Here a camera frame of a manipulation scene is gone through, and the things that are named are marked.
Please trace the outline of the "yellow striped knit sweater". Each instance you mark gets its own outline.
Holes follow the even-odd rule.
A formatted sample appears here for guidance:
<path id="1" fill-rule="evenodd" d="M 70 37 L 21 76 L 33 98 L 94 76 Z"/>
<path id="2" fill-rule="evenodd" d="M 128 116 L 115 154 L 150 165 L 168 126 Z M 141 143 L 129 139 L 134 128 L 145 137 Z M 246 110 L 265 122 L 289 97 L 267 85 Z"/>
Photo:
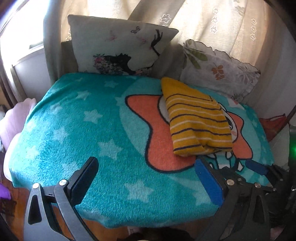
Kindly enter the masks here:
<path id="1" fill-rule="evenodd" d="M 211 96 L 172 78 L 161 79 L 175 155 L 231 151 L 232 134 L 221 105 Z"/>

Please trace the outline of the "red cloth item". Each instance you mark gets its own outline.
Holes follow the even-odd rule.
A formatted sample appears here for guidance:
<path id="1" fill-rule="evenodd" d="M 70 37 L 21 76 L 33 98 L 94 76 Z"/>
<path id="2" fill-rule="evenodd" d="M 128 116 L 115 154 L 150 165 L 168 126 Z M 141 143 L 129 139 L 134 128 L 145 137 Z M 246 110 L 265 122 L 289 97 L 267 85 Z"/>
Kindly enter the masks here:
<path id="1" fill-rule="evenodd" d="M 260 118 L 259 121 L 264 129 L 267 140 L 270 142 L 285 127 L 287 117 L 285 114 L 282 114 L 272 118 Z"/>

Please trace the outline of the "pink shell cushion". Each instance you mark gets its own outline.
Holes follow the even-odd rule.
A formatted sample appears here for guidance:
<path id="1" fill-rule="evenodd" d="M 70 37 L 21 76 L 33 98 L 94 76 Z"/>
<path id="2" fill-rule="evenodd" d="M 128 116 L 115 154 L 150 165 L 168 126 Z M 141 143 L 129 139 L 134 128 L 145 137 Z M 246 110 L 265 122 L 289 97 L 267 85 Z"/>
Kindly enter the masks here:
<path id="1" fill-rule="evenodd" d="M 36 106 L 35 98 L 26 98 L 9 109 L 1 120 L 1 143 L 7 151 L 13 138 L 22 132 L 27 116 Z"/>

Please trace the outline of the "teal star fleece blanket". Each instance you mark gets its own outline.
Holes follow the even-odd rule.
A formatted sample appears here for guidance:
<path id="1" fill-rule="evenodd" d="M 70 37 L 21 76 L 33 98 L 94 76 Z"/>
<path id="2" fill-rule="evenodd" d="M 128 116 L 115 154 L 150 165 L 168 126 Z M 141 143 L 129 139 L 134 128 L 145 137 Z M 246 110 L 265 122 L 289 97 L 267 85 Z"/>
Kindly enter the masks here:
<path id="1" fill-rule="evenodd" d="M 248 182 L 267 179 L 245 167 L 247 160 L 274 163 L 254 110 L 201 88 L 201 94 L 162 93 L 177 82 L 142 76 L 71 73 L 62 76 L 33 108 L 7 160 L 15 187 L 57 184 L 89 157 L 99 170 L 79 214 L 102 225 L 161 227 L 212 216 L 217 210 L 194 170 L 195 156 L 174 154 L 170 131 L 181 120 L 220 123 L 233 137 L 230 152 L 205 157 L 215 169 L 235 167 Z"/>

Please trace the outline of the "white leaf print pillow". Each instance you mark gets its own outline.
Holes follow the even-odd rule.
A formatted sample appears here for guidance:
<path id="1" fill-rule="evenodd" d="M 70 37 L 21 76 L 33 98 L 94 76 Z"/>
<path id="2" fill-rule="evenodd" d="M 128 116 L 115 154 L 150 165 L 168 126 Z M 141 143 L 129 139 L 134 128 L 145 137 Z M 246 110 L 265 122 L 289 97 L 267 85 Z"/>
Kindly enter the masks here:
<path id="1" fill-rule="evenodd" d="M 183 45 L 184 65 L 180 81 L 217 91 L 242 102 L 258 83 L 261 72 L 249 63 L 188 39 Z"/>

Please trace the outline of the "beige lace curtain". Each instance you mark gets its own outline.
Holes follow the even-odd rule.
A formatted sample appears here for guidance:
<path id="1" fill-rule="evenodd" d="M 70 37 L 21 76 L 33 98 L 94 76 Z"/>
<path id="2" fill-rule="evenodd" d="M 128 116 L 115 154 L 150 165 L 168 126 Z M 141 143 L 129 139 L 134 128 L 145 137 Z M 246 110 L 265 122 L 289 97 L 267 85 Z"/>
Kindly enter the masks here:
<path id="1" fill-rule="evenodd" d="M 44 19 L 45 57 L 52 82 L 78 72 L 69 15 L 122 19 L 177 29 L 148 76 L 180 80 L 188 39 L 226 52 L 261 75 L 242 103 L 262 118 L 295 103 L 295 41 L 265 1 L 50 1 Z"/>

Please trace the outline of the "white silhouette print pillow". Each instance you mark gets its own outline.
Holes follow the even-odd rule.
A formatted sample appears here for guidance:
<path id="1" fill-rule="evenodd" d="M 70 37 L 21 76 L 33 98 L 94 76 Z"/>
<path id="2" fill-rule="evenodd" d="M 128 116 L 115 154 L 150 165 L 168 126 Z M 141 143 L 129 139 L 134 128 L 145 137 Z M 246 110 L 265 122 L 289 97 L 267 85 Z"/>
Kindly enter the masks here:
<path id="1" fill-rule="evenodd" d="M 149 75 L 178 30 L 122 19 L 69 15 L 79 72 Z"/>

